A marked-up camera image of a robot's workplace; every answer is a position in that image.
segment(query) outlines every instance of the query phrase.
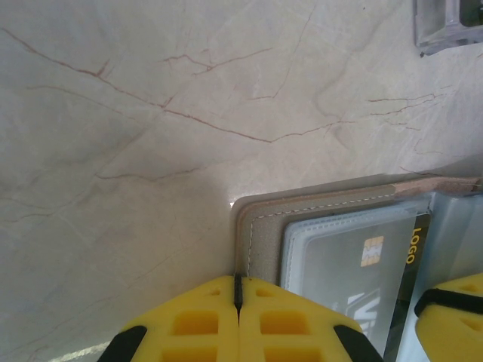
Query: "wallet stitching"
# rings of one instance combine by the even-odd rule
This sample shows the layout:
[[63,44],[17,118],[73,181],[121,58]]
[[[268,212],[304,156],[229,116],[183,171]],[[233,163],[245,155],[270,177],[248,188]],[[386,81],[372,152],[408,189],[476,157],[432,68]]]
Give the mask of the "wallet stitching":
[[304,207],[303,209],[298,209],[298,210],[289,210],[289,211],[281,211],[279,213],[269,213],[267,215],[261,215],[261,216],[255,216],[251,220],[250,224],[250,239],[248,242],[248,267],[247,267],[247,276],[250,276],[250,264],[251,264],[251,241],[254,236],[254,222],[257,219],[263,219],[265,217],[272,217],[272,216],[279,216],[279,215],[288,215],[289,213],[299,213],[301,211],[308,211],[308,210],[317,210],[317,209],[322,209],[324,207],[332,207],[332,206],[340,206],[340,205],[346,205],[346,204],[354,204],[356,202],[363,202],[363,201],[369,201],[369,200],[377,200],[378,198],[390,198],[391,196],[394,196],[394,194],[387,194],[387,195],[379,195],[379,196],[373,196],[370,198],[361,198],[359,200],[350,200],[350,201],[344,201],[344,202],[338,202],[336,204],[326,204],[326,205],[320,205],[320,206],[313,206],[313,207]]

